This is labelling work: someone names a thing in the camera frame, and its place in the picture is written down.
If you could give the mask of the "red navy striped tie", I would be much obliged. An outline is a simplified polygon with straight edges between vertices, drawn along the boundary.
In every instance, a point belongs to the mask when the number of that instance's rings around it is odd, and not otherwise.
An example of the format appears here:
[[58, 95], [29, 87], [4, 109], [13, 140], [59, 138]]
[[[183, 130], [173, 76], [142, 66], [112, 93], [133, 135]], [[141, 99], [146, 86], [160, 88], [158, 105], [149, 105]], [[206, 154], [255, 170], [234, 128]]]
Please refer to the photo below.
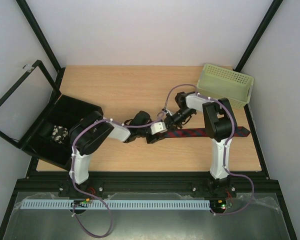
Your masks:
[[[238, 126], [234, 132], [234, 137], [245, 138], [250, 135], [250, 130], [244, 126]], [[171, 138], [208, 138], [209, 135], [205, 128], [183, 128], [166, 131], [159, 134], [160, 139]]]

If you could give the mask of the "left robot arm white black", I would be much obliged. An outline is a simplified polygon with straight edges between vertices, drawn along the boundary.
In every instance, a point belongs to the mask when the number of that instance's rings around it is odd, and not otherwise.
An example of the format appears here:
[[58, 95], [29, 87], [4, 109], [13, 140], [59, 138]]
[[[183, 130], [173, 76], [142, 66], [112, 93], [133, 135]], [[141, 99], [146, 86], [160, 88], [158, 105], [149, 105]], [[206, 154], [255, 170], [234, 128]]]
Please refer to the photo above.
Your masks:
[[93, 111], [69, 131], [72, 149], [72, 161], [69, 176], [78, 185], [89, 178], [89, 166], [92, 154], [107, 139], [116, 139], [122, 143], [130, 143], [137, 138], [145, 138], [163, 133], [167, 130], [162, 121], [165, 112], [161, 111], [155, 121], [145, 111], [138, 112], [131, 120], [124, 123], [112, 118], [105, 118], [98, 111]]

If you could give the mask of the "black divided storage box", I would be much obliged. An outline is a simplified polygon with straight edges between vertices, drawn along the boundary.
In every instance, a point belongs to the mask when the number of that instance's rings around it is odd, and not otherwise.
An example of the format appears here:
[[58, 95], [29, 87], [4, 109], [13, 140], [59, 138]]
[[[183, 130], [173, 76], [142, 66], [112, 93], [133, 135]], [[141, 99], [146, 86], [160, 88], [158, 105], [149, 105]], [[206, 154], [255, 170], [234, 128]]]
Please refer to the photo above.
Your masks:
[[30, 156], [69, 171], [72, 161], [72, 147], [69, 137], [66, 136], [62, 143], [58, 143], [53, 140], [53, 130], [55, 127], [62, 127], [69, 131], [93, 111], [98, 111], [101, 115], [104, 114], [102, 108], [98, 105], [62, 95], [50, 107], [42, 123], [33, 133], [23, 150]]

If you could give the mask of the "light green plastic basket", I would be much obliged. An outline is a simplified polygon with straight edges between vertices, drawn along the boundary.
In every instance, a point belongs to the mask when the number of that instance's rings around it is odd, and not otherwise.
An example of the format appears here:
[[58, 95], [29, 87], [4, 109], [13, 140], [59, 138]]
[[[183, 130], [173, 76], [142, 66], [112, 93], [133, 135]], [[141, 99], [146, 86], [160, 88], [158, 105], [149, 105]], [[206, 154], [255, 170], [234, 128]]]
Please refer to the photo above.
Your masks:
[[197, 82], [197, 90], [206, 97], [227, 98], [233, 108], [250, 102], [254, 78], [220, 66], [205, 64]]

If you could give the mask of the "black white patterned rolled tie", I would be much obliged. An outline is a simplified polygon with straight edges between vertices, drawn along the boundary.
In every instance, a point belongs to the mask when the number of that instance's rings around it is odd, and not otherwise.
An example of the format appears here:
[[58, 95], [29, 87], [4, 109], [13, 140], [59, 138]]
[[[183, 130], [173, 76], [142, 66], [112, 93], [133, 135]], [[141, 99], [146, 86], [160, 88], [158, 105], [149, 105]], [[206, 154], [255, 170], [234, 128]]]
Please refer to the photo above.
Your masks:
[[68, 137], [68, 135], [69, 135], [69, 131], [66, 127], [54, 125], [51, 134], [51, 140], [58, 144], [63, 144], [66, 138]]

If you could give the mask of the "left black frame post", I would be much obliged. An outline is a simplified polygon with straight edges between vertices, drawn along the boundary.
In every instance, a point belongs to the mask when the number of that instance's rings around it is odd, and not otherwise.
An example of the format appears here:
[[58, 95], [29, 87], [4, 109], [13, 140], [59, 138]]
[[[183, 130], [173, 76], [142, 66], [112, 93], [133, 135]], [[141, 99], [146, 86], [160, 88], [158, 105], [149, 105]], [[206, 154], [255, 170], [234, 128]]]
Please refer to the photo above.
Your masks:
[[37, 40], [39, 41], [41, 47], [43, 48], [45, 54], [47, 55], [48, 59], [50, 60], [52, 66], [57, 72], [62, 70], [61, 65], [59, 64], [53, 50], [46, 39], [38, 21], [36, 20], [30, 6], [28, 5], [26, 0], [16, 0], [20, 10], [22, 11], [24, 17], [26, 18], [28, 24], [30, 25], [33, 33], [35, 34]]

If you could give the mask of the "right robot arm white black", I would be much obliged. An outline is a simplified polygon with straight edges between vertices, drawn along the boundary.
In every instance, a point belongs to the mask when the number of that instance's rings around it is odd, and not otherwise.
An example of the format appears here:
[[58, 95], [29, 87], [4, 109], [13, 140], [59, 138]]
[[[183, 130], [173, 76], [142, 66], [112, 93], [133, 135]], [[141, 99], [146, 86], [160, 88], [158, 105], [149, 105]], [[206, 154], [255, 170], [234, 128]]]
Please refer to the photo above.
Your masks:
[[232, 138], [238, 125], [227, 98], [214, 99], [195, 92], [179, 92], [175, 101], [176, 113], [166, 113], [164, 120], [168, 130], [182, 128], [187, 119], [197, 112], [203, 113], [204, 128], [212, 140], [212, 163], [209, 170], [214, 180], [208, 183], [208, 191], [219, 196], [226, 189], [222, 181], [230, 175], [229, 154]]

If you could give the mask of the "black frame post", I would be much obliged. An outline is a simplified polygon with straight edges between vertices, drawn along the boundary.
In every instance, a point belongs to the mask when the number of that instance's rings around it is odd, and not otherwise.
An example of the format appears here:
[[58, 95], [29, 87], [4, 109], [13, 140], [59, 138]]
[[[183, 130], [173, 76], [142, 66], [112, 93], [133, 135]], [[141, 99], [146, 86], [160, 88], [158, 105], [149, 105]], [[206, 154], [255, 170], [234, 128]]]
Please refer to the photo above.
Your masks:
[[30, 6], [28, 5], [26, 0], [16, 0], [20, 10], [22, 11], [24, 17], [26, 18], [28, 24], [30, 25], [33, 33], [35, 34], [37, 40], [39, 41], [41, 47], [43, 48], [45, 54], [47, 55], [48, 59], [50, 60], [52, 66], [57, 72], [62, 70], [61, 65], [59, 64], [53, 50], [46, 39], [38, 21], [36, 20]]
[[256, 29], [253, 37], [251, 38], [247, 48], [245, 49], [243, 55], [241, 56], [237, 66], [235, 67], [234, 71], [240, 73], [246, 63], [248, 62], [250, 56], [252, 55], [253, 51], [255, 50], [256, 46], [258, 45], [259, 41], [261, 40], [263, 34], [265, 33], [266, 29], [268, 28], [269, 24], [271, 23], [272, 19], [276, 15], [278, 9], [280, 8], [283, 0], [273, 0], [266, 11], [262, 21], [260, 22], [258, 28]]

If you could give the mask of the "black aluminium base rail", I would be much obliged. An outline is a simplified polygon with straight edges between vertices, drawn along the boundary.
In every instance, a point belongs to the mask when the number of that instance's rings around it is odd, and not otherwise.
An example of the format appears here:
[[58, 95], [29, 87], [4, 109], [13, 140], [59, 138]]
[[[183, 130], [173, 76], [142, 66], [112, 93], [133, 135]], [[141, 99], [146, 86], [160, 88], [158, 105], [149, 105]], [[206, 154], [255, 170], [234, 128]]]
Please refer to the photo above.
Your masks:
[[[279, 182], [262, 172], [248, 172], [249, 179], [231, 176], [213, 180], [206, 172], [91, 172], [78, 188], [98, 197], [115, 193], [176, 193], [195, 198], [217, 199], [237, 193], [283, 196]], [[82, 196], [75, 190], [67, 172], [36, 172], [18, 179], [12, 194], [52, 192], [60, 197]]]

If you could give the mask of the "black open box lid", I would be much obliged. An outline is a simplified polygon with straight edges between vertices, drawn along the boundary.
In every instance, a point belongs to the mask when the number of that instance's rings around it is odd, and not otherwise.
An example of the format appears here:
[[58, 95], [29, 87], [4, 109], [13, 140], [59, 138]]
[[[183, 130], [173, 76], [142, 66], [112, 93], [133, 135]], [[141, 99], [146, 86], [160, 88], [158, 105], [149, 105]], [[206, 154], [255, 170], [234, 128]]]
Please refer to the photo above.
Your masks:
[[61, 92], [41, 60], [0, 98], [0, 137], [23, 149], [43, 123]]

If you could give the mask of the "right black frame post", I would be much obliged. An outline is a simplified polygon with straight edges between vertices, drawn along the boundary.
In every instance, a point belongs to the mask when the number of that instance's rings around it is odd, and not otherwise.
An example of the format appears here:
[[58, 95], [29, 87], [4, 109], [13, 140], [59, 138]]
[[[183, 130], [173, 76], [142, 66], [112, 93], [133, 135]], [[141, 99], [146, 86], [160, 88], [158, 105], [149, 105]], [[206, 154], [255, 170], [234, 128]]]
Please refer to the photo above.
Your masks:
[[278, 9], [280, 8], [283, 0], [273, 0], [266, 11], [262, 21], [260, 22], [258, 28], [256, 29], [253, 37], [251, 38], [247, 48], [245, 49], [243, 55], [241, 56], [237, 66], [235, 67], [234, 71], [240, 73], [246, 63], [248, 62], [250, 56], [252, 55], [253, 51], [255, 50], [256, 46], [258, 45], [259, 41], [261, 40], [263, 34], [265, 33], [266, 29], [268, 28], [269, 24], [271, 23], [272, 19], [276, 15]]

